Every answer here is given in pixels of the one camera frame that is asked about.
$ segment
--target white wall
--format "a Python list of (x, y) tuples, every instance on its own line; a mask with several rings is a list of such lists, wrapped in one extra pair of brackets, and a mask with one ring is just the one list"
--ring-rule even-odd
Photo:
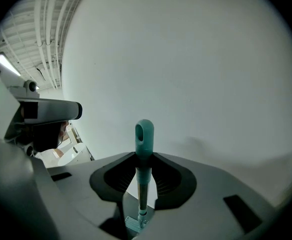
[(266, 0), (82, 0), (63, 57), (65, 99), (95, 159), (157, 152), (231, 172), (278, 205), (292, 183), (292, 36)]
[(48, 88), (44, 90), (38, 90), (38, 93), (40, 94), (40, 98), (42, 99), (51, 99), (51, 100), (64, 100), (64, 94), (62, 92), (61, 88), (53, 89)]

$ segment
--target gray surface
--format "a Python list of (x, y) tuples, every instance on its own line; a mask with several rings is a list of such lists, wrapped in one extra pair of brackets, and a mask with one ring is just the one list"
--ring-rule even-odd
[[(105, 202), (93, 192), (89, 177), (97, 168), (115, 161), (127, 153), (92, 161), (86, 164), (49, 169), (51, 173), (61, 170), (73, 176), (57, 181), (64, 197), (88, 221), (100, 225), (112, 217), (115, 204)], [(263, 221), (264, 227), (275, 215), (274, 208), (260, 195), (244, 185), (229, 173), (180, 157), (161, 154), (181, 166), (190, 169), (197, 179), (193, 196), (180, 208), (158, 210), (138, 239), (237, 239), (244, 232), (223, 201), (224, 197), (239, 195), (240, 198)], [(124, 218), (137, 219), (138, 201), (128, 193), (124, 195)]]
[(139, 239), (237, 239), (244, 232), (223, 198), (239, 195), (255, 214), (267, 223), (274, 208), (260, 195), (229, 173), (180, 157), (162, 156), (190, 169), (197, 179), (193, 196), (180, 208), (158, 210)]
[[(73, 203), (69, 204), (67, 197), (71, 197), (70, 193), (64, 194), (58, 189), (41, 160), (33, 158), (32, 162), (36, 185), (40, 190), (42, 201), (49, 211), (61, 239), (115, 239), (115, 237), (98, 229), (92, 221), (87, 220), (86, 217), (78, 212)], [(73, 188), (73, 197), (78, 189)]]
[(98, 197), (90, 187), (90, 175), (101, 166), (109, 164), (126, 154), (123, 153), (82, 164), (54, 167), (48, 169), (48, 171), (51, 175), (62, 172), (71, 173), (71, 177), (58, 180), (55, 184), (72, 207), (88, 221), (100, 226), (105, 220), (113, 216), (116, 204), (114, 202), (103, 201)]

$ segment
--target teal handle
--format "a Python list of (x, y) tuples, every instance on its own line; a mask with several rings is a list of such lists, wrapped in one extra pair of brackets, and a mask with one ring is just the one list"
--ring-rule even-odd
[(136, 127), (136, 155), (141, 160), (147, 160), (154, 150), (154, 125), (150, 120), (142, 119)]

